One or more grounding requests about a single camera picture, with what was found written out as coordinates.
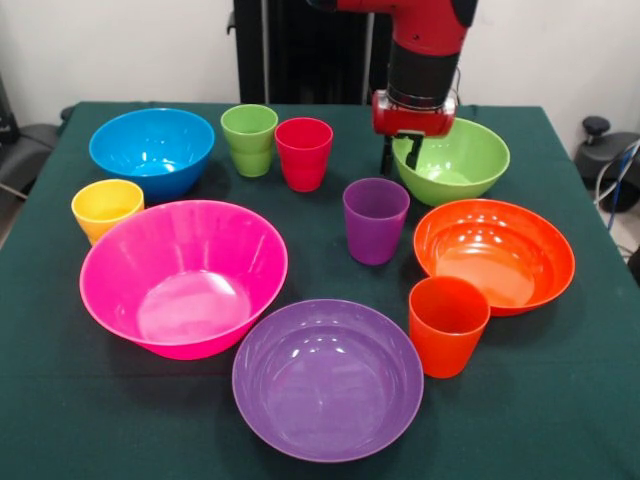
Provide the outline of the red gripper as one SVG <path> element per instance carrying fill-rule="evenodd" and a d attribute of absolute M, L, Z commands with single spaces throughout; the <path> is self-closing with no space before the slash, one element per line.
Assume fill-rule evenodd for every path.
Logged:
<path fill-rule="evenodd" d="M 394 103 L 385 90 L 376 90 L 372 96 L 373 129 L 377 134 L 385 135 L 380 174 L 390 175 L 392 171 L 392 137 L 407 134 L 411 149 L 406 155 L 405 164 L 415 170 L 423 136 L 446 136 L 455 116 L 456 100 L 452 96 L 448 96 L 444 104 L 435 110 L 416 110 Z"/>

